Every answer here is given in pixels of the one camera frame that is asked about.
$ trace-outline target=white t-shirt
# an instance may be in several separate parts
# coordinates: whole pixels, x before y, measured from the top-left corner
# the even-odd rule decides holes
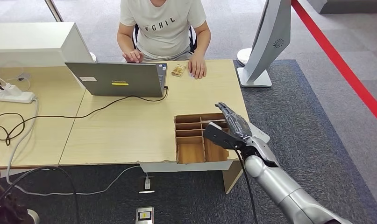
[[[206,20],[200,0],[166,0],[155,7],[150,0],[121,0],[120,22],[139,26],[137,47],[154,59],[173,58],[187,51],[190,25]]]

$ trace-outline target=laptop lid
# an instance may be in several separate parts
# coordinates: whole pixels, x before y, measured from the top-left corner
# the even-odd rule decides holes
[[[65,62],[65,64],[95,96],[163,96],[156,64],[76,62]]]

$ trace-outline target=red stripe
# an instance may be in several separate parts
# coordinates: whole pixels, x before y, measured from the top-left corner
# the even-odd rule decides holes
[[[377,118],[377,100],[371,95],[366,87],[364,87],[363,83],[360,82],[354,72],[350,69],[338,51],[332,46],[330,41],[328,41],[326,36],[322,33],[308,13],[306,13],[305,9],[300,5],[300,3],[297,0],[292,0],[292,6],[305,24],[306,28],[309,30],[309,32],[311,32],[312,36],[318,42],[320,47],[330,58],[331,62],[336,66],[352,89]]]

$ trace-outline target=white plug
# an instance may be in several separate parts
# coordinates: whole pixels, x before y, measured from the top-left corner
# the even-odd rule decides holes
[[[4,86],[4,91],[12,96],[20,96],[22,94],[22,91],[16,85],[11,85],[9,83]]]

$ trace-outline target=yellow sticker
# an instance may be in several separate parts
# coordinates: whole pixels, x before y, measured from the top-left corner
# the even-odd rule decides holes
[[[111,85],[129,85],[129,83],[111,83]]]

